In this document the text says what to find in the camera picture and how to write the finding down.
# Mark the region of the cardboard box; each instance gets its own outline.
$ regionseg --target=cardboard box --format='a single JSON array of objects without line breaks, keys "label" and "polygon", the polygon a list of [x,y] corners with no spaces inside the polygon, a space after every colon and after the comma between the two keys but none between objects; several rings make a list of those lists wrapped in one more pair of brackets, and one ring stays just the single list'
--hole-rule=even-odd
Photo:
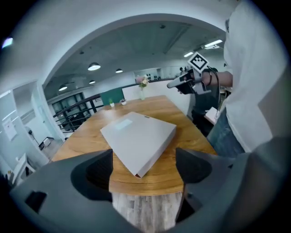
[{"label": "cardboard box", "polygon": [[171,142],[176,125],[130,112],[100,131],[127,169],[143,177]]}]

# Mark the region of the flower vase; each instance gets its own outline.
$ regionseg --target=flower vase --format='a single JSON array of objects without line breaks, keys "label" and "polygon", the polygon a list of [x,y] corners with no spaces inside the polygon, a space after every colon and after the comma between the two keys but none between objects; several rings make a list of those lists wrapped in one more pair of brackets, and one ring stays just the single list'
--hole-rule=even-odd
[{"label": "flower vase", "polygon": [[144,94],[144,89],[143,88],[141,88],[141,90],[140,90],[140,99],[141,100],[145,99],[145,94]]}]

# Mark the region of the person's arm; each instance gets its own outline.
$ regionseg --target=person's arm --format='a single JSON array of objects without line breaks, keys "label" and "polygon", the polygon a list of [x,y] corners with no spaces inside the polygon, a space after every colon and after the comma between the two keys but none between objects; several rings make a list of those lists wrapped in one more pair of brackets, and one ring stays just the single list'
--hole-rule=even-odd
[{"label": "person's arm", "polygon": [[[232,87],[232,74],[228,71],[225,72],[216,72],[220,86]],[[212,80],[210,85],[217,85],[217,79],[215,74],[211,71]],[[210,74],[208,72],[202,73],[202,81],[205,85],[208,85],[210,82]]]}]

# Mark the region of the desk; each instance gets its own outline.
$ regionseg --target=desk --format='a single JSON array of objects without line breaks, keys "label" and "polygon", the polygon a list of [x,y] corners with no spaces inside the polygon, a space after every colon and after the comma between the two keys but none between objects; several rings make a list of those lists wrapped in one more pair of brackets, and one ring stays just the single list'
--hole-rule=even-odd
[{"label": "desk", "polygon": [[176,169],[176,148],[215,154],[207,139],[166,96],[128,101],[127,105],[105,106],[84,122],[58,150],[52,161],[110,149],[100,129],[113,120],[135,111],[177,125],[176,134],[161,157],[143,178],[133,176],[113,154],[109,190],[131,195],[162,195],[180,192],[183,181]]}]

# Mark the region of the white shirt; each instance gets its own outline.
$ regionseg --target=white shirt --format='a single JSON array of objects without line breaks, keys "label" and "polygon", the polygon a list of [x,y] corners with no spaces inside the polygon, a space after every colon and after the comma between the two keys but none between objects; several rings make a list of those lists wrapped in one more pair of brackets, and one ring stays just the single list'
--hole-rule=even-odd
[{"label": "white shirt", "polygon": [[273,137],[270,122],[264,115],[270,111],[262,110],[260,102],[289,63],[284,49],[276,31],[260,10],[252,3],[242,1],[226,27],[224,57],[232,69],[233,89],[222,109],[226,107],[230,127],[246,152]]}]

